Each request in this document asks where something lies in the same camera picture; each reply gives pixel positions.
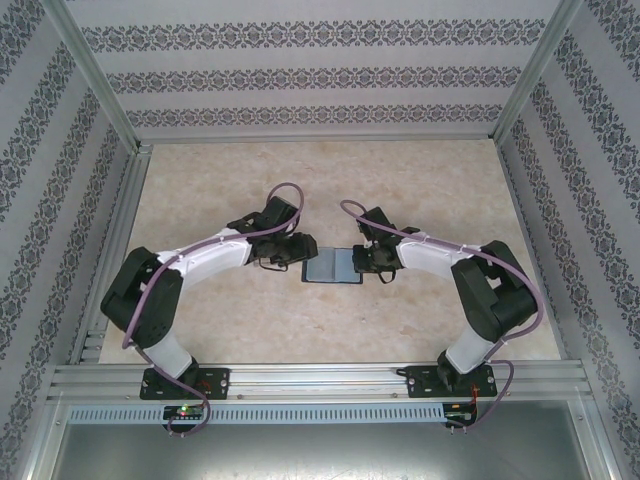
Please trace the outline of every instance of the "aluminum frame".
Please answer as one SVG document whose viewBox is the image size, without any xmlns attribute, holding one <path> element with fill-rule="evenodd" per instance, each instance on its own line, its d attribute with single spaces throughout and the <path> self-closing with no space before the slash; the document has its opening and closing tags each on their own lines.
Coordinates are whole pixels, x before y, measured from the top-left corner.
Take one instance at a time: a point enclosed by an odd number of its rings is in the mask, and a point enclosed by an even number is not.
<svg viewBox="0 0 640 480">
<path fill-rule="evenodd" d="M 152 150 L 151 145 L 141 145 L 135 157 L 129 160 L 126 181 L 105 240 L 105 252 L 98 263 L 97 281 L 91 288 L 78 339 L 71 353 L 72 364 L 82 361 L 97 362 L 100 357 L 108 323 L 108 319 L 100 312 L 100 302 L 109 288 L 109 282 L 116 276 L 124 261 Z"/>
<path fill-rule="evenodd" d="M 509 130 L 529 99 L 529 94 L 540 80 L 547 63 L 553 57 L 554 50 L 581 5 L 581 0 L 560 0 L 490 135 L 497 147 L 502 145 L 509 135 Z"/>
<path fill-rule="evenodd" d="M 434 365 L 433 362 L 417 365 Z M 516 361 L 514 380 L 505 402 L 568 403 L 583 457 L 592 479 L 619 479 L 620 472 L 595 406 L 586 372 L 579 360 Z M 203 365 L 231 370 L 229 395 L 219 404 L 380 404 L 465 402 L 459 398 L 409 398 L 406 379 L 395 370 L 404 363 Z M 43 415 L 23 480 L 51 478 L 67 420 L 74 406 L 171 405 L 175 401 L 144 401 L 138 397 L 146 365 L 67 365 L 52 375 Z M 498 389 L 508 376 L 505 365 L 493 365 Z M 480 399 L 489 402 L 491 399 Z"/>
<path fill-rule="evenodd" d="M 127 152 L 137 153 L 140 139 L 65 0 L 43 0 L 42 6 L 98 98 L 100 106 L 107 113 L 120 139 L 124 142 Z"/>
</svg>

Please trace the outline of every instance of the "enclosure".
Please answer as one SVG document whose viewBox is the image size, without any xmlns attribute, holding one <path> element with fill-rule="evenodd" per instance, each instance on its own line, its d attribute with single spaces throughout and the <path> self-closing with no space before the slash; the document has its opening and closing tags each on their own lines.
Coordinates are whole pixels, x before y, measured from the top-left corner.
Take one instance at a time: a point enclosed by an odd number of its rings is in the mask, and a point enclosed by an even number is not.
<svg viewBox="0 0 640 480">
<path fill-rule="evenodd" d="M 0 476 L 640 477 L 638 8 L 1 2 Z M 283 181 L 319 247 L 363 243 L 345 198 L 511 247 L 546 315 L 496 355 L 492 419 L 449 435 L 394 373 L 464 328 L 450 282 L 246 266 L 180 297 L 180 342 L 231 373 L 200 441 L 165 438 L 172 404 L 138 398 L 100 302 L 132 249 L 211 236 Z"/>
</svg>

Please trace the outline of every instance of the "beige marble floor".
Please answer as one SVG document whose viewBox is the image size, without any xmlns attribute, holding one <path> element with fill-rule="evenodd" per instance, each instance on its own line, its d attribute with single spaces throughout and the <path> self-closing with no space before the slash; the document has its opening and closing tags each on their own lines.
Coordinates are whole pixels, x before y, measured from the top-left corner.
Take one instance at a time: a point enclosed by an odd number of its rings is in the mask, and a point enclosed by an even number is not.
<svg viewBox="0 0 640 480">
<path fill-rule="evenodd" d="M 380 205 L 400 228 L 460 243 L 503 240 L 533 276 L 490 140 L 156 146 L 130 248 L 166 250 L 210 236 L 260 210 L 282 181 L 304 189 L 299 231 L 319 246 L 362 242 L 338 207 L 352 198 Z M 307 284 L 300 265 L 284 274 L 224 272 L 185 292 L 175 320 L 181 343 L 211 363 L 435 360 L 464 324 L 453 283 L 440 278 L 404 270 L 390 285 L 373 276 L 364 285 Z M 121 340 L 110 325 L 101 362 L 139 361 Z M 559 358 L 548 321 L 498 357 Z"/>
</svg>

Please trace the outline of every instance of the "robotic arm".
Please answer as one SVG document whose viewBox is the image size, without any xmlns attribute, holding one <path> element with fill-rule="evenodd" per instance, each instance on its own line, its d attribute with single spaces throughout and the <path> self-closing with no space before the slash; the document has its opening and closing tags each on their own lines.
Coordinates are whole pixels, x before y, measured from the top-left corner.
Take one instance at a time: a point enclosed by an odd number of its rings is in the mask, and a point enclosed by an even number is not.
<svg viewBox="0 0 640 480">
<path fill-rule="evenodd" d="M 361 218 L 395 230 L 379 207 L 367 211 Z M 460 376 L 484 363 L 507 332 L 538 311 L 535 297 L 520 278 L 481 256 L 468 253 L 472 249 L 491 255 L 524 275 L 513 253 L 502 242 L 452 251 L 427 243 L 429 236 L 416 228 L 402 230 L 412 237 L 404 238 L 360 221 L 358 226 L 368 243 L 353 247 L 357 272 L 375 273 L 383 283 L 388 283 L 393 281 L 397 270 L 417 268 L 455 282 L 468 325 L 438 358 L 438 377 L 449 390 L 455 389 Z M 390 280 L 384 279 L 385 272 L 391 273 Z M 493 286 L 489 280 L 497 280 L 499 284 Z"/>
<path fill-rule="evenodd" d="M 297 221 L 286 230 L 264 236 L 259 234 L 291 221 L 297 211 L 290 203 L 273 196 L 262 212 L 231 222 L 198 244 L 158 253 L 144 247 L 133 250 L 109 287 L 100 306 L 102 312 L 120 330 L 127 332 L 151 278 L 170 262 L 149 291 L 131 340 L 154 365 L 172 378 L 192 386 L 198 363 L 178 343 L 172 329 L 180 294 L 206 278 L 254 261 L 263 268 L 276 269 L 264 266 L 264 262 L 268 262 L 285 271 L 291 263 L 315 257 L 318 251 L 313 237 L 293 233 Z M 193 248 L 207 243 L 209 245 L 202 248 Z"/>
</svg>

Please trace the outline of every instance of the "patterned wall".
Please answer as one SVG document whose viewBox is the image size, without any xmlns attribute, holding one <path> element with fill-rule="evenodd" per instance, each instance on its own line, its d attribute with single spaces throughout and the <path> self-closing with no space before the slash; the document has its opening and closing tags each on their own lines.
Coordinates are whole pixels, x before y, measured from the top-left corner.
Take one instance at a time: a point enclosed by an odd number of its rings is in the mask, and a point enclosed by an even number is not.
<svg viewBox="0 0 640 480">
<path fill-rule="evenodd" d="M 0 0 L 0 479 L 66 363 L 128 155 L 41 5 Z"/>
<path fill-rule="evenodd" d="M 146 140 L 489 134 L 557 4 L 68 3 Z"/>
<path fill-rule="evenodd" d="M 501 151 L 566 349 L 640 477 L 640 11 L 588 0 Z"/>
</svg>

